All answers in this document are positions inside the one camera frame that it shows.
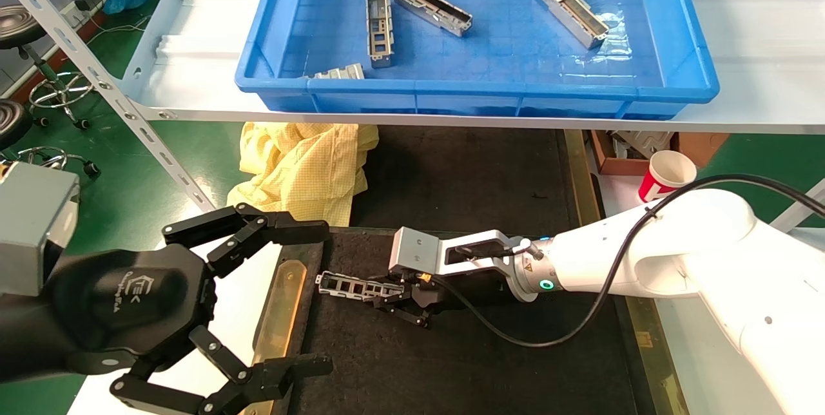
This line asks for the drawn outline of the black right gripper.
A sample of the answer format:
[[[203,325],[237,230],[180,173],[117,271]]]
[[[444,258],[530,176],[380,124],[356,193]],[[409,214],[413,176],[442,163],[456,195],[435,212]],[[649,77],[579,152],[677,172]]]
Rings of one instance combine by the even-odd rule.
[[[474,271],[442,278],[475,307],[515,304],[506,277],[499,271]],[[420,328],[429,328],[430,313],[462,310],[465,304],[431,280],[425,272],[389,272],[384,275],[388,294],[412,293],[412,298],[373,298],[374,309]]]

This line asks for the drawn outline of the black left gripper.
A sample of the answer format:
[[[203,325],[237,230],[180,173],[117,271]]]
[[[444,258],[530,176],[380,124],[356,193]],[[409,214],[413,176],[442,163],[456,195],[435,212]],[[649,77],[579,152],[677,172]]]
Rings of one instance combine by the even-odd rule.
[[[288,211],[239,204],[174,222],[162,233],[167,245],[181,246],[66,256],[38,296],[4,294],[2,381],[100,376],[133,366],[110,388],[127,407],[154,414],[239,414],[254,403],[282,400],[298,380],[333,371],[333,360],[321,354],[245,366],[198,327],[214,317],[213,276],[227,277],[268,244],[320,244],[330,234],[326,221],[297,221]],[[189,250],[215,240],[223,242],[208,253],[207,266]],[[203,397],[149,381],[193,348],[227,378],[217,392]]]

